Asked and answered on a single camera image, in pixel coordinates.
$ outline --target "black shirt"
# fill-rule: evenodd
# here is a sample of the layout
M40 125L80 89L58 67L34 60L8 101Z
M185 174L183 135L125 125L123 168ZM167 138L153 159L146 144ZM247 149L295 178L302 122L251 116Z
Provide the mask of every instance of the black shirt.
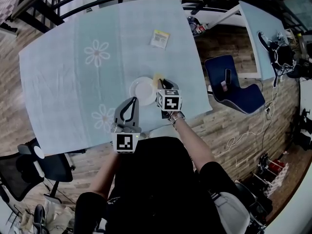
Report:
M216 162L194 173L192 161L177 138L138 142L134 154L121 156L115 187L106 200L84 193L77 200L75 234L91 234L107 220L112 233L225 233L210 192L236 187Z

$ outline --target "electronic device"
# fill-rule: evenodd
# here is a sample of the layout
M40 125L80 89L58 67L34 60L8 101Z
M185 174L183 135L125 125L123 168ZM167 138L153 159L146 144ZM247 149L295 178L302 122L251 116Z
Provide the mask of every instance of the electronic device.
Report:
M226 84L231 83L231 70L228 68L225 70L225 83Z

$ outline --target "yellow object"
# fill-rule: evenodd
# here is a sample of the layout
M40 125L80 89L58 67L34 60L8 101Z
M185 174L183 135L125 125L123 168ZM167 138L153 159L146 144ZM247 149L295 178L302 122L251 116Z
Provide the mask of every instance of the yellow object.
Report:
M154 30L153 37L151 39L151 45L165 49L170 34L162 32L160 30Z
M164 80L165 77L162 75L162 74L159 74L159 73L156 73L154 74L154 77L153 77L153 86L155 88L157 88L158 86L158 80L161 79L161 80Z

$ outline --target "small package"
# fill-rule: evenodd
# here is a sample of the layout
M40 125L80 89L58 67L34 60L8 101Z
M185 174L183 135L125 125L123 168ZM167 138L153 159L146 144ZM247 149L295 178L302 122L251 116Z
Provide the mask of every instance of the small package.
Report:
M221 82L221 86L224 92L228 91L228 86L226 85L225 81Z
M196 27L195 30L196 30L197 34L201 34L201 30L198 27Z
M165 33L160 30L154 30L151 45L165 49L167 46L169 35L169 33Z

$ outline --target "navy blue chair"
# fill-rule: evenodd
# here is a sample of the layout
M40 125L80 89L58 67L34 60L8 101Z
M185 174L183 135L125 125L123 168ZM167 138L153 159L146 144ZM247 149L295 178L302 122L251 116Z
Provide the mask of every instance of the navy blue chair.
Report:
M239 86L238 76L233 57L230 55L219 56L205 61L211 88L215 99L228 107L244 114L252 114L261 108L265 100L256 84L247 88ZM227 84L228 91L224 92L221 82L225 80L225 70L231 71L231 83Z

